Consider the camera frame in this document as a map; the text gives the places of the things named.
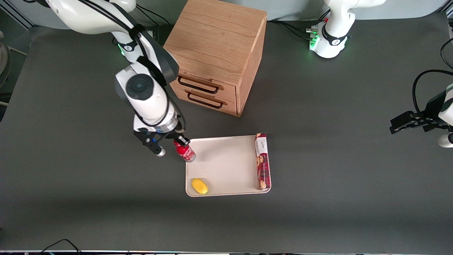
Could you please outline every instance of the white tray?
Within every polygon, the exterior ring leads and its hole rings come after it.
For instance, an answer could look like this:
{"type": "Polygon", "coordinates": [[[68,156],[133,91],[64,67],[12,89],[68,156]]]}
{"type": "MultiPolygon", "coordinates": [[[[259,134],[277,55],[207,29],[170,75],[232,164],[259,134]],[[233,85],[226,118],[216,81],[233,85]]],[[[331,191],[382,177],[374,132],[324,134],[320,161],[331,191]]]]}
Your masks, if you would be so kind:
{"type": "Polygon", "coordinates": [[[256,171],[255,136],[191,139],[190,147],[197,155],[186,163],[186,193],[189,196],[225,196],[261,194],[256,171]],[[206,183],[208,193],[199,194],[192,179],[206,183]]]}

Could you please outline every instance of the drawer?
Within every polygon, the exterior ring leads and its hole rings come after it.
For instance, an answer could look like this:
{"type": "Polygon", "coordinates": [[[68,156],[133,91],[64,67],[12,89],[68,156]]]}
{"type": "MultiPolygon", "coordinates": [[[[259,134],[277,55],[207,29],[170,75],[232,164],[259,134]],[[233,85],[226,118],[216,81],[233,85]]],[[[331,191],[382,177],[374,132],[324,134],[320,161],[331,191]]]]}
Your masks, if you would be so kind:
{"type": "Polygon", "coordinates": [[[198,94],[207,95],[214,98],[224,99],[227,101],[234,100],[236,103],[236,87],[228,84],[217,85],[198,78],[186,78],[178,76],[173,82],[176,86],[192,90],[198,94]]]}
{"type": "Polygon", "coordinates": [[[224,113],[237,115],[236,88],[231,85],[217,85],[198,79],[178,77],[170,83],[176,96],[198,105],[224,113]]]}
{"type": "Polygon", "coordinates": [[[236,102],[232,102],[231,100],[225,100],[219,97],[214,97],[212,95],[202,94],[193,89],[185,89],[179,84],[175,85],[175,82],[172,82],[170,85],[179,99],[195,103],[210,109],[214,109],[223,113],[228,113],[234,116],[237,115],[236,102]]]}

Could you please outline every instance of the red bottle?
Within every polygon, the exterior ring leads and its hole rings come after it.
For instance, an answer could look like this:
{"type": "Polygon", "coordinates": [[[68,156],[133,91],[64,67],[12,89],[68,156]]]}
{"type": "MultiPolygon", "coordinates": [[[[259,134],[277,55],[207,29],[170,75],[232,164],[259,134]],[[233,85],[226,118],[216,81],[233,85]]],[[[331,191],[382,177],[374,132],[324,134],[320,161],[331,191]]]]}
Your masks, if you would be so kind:
{"type": "Polygon", "coordinates": [[[183,159],[186,161],[186,162],[193,162],[195,160],[195,158],[197,157],[197,155],[195,155],[195,153],[193,152],[192,148],[190,147],[190,145],[187,145],[187,146],[182,146],[181,144],[179,144],[178,142],[176,142],[175,140],[173,140],[173,143],[174,145],[176,146],[176,151],[178,152],[178,154],[183,157],[183,159]]]}

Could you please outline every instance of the green led light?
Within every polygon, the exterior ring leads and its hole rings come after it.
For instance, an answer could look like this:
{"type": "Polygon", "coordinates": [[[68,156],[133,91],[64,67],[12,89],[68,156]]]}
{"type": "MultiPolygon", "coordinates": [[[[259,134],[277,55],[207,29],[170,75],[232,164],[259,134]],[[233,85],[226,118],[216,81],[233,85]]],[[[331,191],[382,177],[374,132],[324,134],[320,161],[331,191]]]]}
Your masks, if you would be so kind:
{"type": "Polygon", "coordinates": [[[123,49],[121,48],[120,44],[118,44],[118,47],[120,48],[120,51],[121,51],[121,55],[124,56],[124,52],[123,52],[123,49]]]}

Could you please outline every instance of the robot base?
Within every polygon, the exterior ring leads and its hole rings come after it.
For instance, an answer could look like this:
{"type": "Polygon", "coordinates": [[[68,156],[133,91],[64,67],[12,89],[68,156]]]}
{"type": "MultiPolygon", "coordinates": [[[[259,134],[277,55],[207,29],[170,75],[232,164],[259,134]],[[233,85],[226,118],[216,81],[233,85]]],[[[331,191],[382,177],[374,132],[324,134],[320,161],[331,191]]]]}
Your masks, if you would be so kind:
{"type": "MultiPolygon", "coordinates": [[[[313,25],[311,28],[312,31],[321,31],[321,28],[326,24],[326,22],[320,22],[317,25],[313,25]]],[[[322,33],[317,33],[310,41],[308,46],[309,50],[316,52],[320,57],[331,59],[336,57],[342,49],[344,49],[344,44],[347,40],[347,37],[343,41],[338,40],[337,45],[331,45],[329,41],[324,37],[322,33]]]]}

